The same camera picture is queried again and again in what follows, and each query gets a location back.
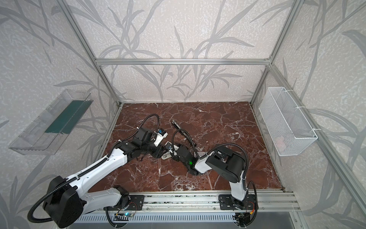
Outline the green circuit board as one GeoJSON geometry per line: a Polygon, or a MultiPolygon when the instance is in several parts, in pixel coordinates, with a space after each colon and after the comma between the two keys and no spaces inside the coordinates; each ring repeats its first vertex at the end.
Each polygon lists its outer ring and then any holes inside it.
{"type": "Polygon", "coordinates": [[[134,212],[125,212],[125,213],[116,213],[115,214],[115,220],[118,221],[128,221],[129,218],[134,217],[135,213],[134,212]]]}

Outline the clear plastic wall tray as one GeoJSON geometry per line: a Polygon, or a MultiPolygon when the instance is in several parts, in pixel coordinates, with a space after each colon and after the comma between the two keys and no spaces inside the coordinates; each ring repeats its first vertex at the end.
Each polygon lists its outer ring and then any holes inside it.
{"type": "Polygon", "coordinates": [[[55,155],[92,103],[89,92],[65,89],[9,149],[22,155],[55,155]]]}

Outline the aluminium frame profiles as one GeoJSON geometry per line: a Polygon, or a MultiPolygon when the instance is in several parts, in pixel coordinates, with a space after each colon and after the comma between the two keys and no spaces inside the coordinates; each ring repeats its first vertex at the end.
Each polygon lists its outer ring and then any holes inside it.
{"type": "MultiPolygon", "coordinates": [[[[72,14],[70,6],[67,4],[67,1],[57,1],[56,2],[60,13],[65,17],[75,36],[77,37],[79,43],[82,48],[86,52],[90,62],[92,69],[94,69],[99,78],[102,80],[104,85],[107,87],[109,92],[113,95],[114,100],[118,105],[120,105],[121,101],[117,97],[116,92],[112,89],[112,86],[105,74],[101,70],[98,65],[101,62],[103,65],[264,65],[266,66],[265,72],[263,73],[259,85],[257,86],[253,100],[255,100],[258,96],[259,89],[262,87],[267,75],[271,73],[279,85],[284,87],[288,92],[291,98],[298,106],[304,106],[303,102],[297,96],[297,94],[293,91],[292,86],[288,83],[288,81],[284,78],[284,76],[279,71],[278,67],[275,65],[275,58],[278,56],[279,50],[283,45],[286,37],[289,34],[291,27],[293,26],[296,18],[300,13],[300,9],[304,4],[304,1],[294,1],[291,5],[291,10],[288,18],[286,19],[285,25],[280,33],[280,36],[276,42],[274,47],[274,51],[271,56],[267,59],[164,59],[164,58],[155,58],[155,59],[98,59],[92,53],[92,50],[87,43],[87,40],[82,33],[75,17],[72,14]]],[[[354,173],[351,169],[346,165],[346,163],[341,158],[340,154],[336,151],[331,141],[325,135],[322,129],[320,129],[319,124],[314,120],[311,116],[309,110],[306,108],[302,109],[302,112],[310,123],[310,125],[319,130],[317,144],[324,156],[327,158],[329,165],[336,172],[343,185],[348,190],[350,196],[353,198],[360,211],[365,214],[366,212],[366,190],[362,186],[362,184],[357,180],[354,173]]]]}

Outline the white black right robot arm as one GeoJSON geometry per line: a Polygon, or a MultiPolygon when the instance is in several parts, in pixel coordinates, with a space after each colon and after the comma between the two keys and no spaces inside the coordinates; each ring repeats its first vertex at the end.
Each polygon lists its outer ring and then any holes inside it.
{"type": "Polygon", "coordinates": [[[182,162],[188,172],[194,176],[214,170],[229,182],[232,201],[240,208],[244,206],[248,195],[246,174],[249,169],[249,157],[241,146],[235,143],[218,144],[203,156],[199,156],[191,136],[183,129],[173,133],[171,144],[169,152],[173,160],[182,162]],[[180,132],[187,135],[186,139],[193,146],[193,154],[185,145],[175,146],[175,135],[180,132]]]}

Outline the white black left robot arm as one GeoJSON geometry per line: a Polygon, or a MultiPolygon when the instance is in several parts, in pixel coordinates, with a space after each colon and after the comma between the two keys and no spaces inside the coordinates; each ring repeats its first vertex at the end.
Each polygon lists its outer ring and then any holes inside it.
{"type": "Polygon", "coordinates": [[[84,214],[122,203],[128,205],[129,193],[121,186],[93,193],[88,191],[108,174],[141,154],[160,158],[165,151],[162,141],[167,135],[160,127],[152,131],[139,126],[135,133],[118,140],[107,155],[87,168],[66,178],[57,176],[49,183],[47,194],[30,208],[28,221],[54,221],[59,228],[67,228],[84,214]]]}

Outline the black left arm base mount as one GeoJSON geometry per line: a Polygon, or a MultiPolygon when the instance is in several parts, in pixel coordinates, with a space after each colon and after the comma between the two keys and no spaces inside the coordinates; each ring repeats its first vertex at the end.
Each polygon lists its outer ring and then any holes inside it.
{"type": "Polygon", "coordinates": [[[128,211],[141,211],[144,204],[144,195],[124,195],[112,207],[107,207],[108,211],[113,210],[128,210],[128,211]]]}

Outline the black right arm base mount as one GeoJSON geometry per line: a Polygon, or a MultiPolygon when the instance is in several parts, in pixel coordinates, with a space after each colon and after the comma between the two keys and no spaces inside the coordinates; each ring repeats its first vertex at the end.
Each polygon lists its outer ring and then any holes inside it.
{"type": "Polygon", "coordinates": [[[258,210],[255,194],[247,194],[245,199],[240,201],[231,195],[219,195],[218,197],[221,210],[258,210]]]}

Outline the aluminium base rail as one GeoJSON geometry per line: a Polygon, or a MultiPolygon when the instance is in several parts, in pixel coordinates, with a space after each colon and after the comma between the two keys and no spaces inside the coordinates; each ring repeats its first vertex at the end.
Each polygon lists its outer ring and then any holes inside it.
{"type": "Polygon", "coordinates": [[[234,223],[240,227],[248,225],[253,218],[259,219],[262,213],[285,213],[296,229],[308,228],[297,199],[292,192],[280,189],[250,190],[255,194],[258,210],[221,210],[219,195],[230,195],[227,190],[214,191],[170,191],[131,193],[144,195],[141,211],[113,210],[105,213],[103,209],[80,216],[76,223],[107,223],[111,221],[114,227],[132,225],[133,223],[234,223]],[[115,220],[116,213],[134,212],[128,221],[115,220]]]}

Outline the pink object in basket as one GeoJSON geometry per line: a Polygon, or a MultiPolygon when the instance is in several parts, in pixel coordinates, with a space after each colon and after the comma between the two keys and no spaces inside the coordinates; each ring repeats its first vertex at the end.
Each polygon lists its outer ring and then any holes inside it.
{"type": "Polygon", "coordinates": [[[283,152],[287,147],[285,143],[285,138],[283,136],[277,137],[274,144],[277,150],[280,152],[283,152]]]}

